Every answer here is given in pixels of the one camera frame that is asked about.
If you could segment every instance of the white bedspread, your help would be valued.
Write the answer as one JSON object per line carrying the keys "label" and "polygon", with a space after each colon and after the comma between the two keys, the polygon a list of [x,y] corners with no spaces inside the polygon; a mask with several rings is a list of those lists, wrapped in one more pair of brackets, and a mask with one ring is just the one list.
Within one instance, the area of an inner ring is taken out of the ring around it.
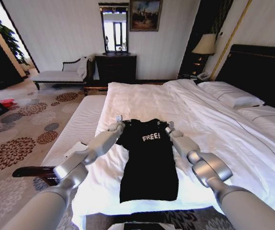
{"label": "white bedspread", "polygon": [[[275,209],[275,141],[192,81],[175,80],[162,86],[110,83],[96,134],[114,123],[117,115],[123,115],[124,120],[174,121],[175,128],[192,138],[201,151],[213,152],[231,168],[234,175],[227,181],[229,184],[252,191]],[[212,191],[199,183],[191,165],[175,149],[174,159],[179,178],[177,200],[120,204],[120,182],[128,152],[114,145],[87,167],[89,174],[72,201],[73,222],[83,229],[84,216],[98,212],[118,215],[208,206],[220,211]]]}

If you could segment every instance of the dark wooden dresser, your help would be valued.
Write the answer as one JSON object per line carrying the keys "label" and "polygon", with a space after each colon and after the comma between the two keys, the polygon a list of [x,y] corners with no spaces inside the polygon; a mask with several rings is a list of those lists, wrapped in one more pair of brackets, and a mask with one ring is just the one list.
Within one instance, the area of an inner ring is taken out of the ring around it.
{"label": "dark wooden dresser", "polygon": [[98,54],[96,63],[100,81],[131,83],[136,79],[137,56]]}

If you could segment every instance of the t-shirt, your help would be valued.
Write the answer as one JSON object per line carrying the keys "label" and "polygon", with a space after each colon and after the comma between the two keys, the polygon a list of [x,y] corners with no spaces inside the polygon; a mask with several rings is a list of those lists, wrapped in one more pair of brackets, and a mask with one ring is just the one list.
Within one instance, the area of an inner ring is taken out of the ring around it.
{"label": "t-shirt", "polygon": [[165,132],[167,123],[131,119],[117,140],[129,150],[129,160],[120,184],[120,203],[129,200],[177,199],[178,176],[172,142]]}

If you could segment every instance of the headboard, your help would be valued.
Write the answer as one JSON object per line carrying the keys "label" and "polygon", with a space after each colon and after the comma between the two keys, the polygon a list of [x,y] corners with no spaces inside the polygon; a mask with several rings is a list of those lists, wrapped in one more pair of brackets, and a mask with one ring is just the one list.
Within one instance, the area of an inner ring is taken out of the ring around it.
{"label": "headboard", "polygon": [[275,108],[275,47],[233,45],[216,81],[249,92]]}

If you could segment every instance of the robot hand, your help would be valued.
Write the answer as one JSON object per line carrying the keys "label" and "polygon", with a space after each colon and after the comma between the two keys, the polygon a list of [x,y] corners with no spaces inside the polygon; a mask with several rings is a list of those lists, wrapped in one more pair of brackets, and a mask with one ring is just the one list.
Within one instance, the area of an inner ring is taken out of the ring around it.
{"label": "robot hand", "polygon": [[202,153],[199,146],[182,132],[166,128],[178,153],[193,165],[200,183],[210,187],[223,212],[236,230],[273,230],[275,211],[248,190],[224,183],[232,176],[230,168],[213,153]]}

